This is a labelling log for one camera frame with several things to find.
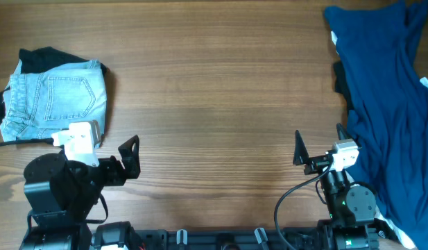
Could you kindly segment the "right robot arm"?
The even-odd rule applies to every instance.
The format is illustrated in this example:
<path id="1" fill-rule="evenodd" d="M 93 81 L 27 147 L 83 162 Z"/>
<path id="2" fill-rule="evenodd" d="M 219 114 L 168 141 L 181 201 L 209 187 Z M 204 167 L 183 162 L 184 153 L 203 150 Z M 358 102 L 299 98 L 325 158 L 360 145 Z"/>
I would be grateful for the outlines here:
<path id="1" fill-rule="evenodd" d="M 369 227 L 375 218 L 376 192 L 349 179 L 346 169 L 355 165 L 360 146 L 341 124 L 336 129 L 339 139 L 321 156 L 310 156 L 300 131 L 295 132 L 293 164 L 314 176 L 329 214 L 316 228 L 297 233 L 296 242 L 301 249 L 377 249 L 375 230 Z"/>

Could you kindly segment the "light blue denim shorts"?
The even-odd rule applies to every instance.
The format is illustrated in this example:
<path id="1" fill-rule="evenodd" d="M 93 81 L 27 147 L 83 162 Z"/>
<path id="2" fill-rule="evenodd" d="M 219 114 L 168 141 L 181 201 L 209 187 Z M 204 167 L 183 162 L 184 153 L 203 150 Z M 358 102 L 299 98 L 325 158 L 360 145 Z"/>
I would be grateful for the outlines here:
<path id="1" fill-rule="evenodd" d="M 3 93 L 3 141 L 50 138 L 70 123 L 97 121 L 105 130 L 107 94 L 98 60 L 67 63 L 42 73 L 12 74 Z"/>

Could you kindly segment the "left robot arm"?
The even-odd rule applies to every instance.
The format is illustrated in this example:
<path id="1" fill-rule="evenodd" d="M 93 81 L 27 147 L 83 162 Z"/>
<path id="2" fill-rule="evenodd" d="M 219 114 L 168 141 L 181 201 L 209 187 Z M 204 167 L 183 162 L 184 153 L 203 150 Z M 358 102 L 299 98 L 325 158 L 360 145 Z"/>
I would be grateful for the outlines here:
<path id="1" fill-rule="evenodd" d="M 99 158 L 98 166 L 70 160 L 65 153 L 48 153 L 24 170 L 24 194 L 31 205 L 28 229 L 21 249 L 89 249 L 92 233 L 88 214 L 93 205 L 105 205 L 101 191 L 122 186 L 140 174 L 139 138 L 118 148 L 121 159 Z"/>

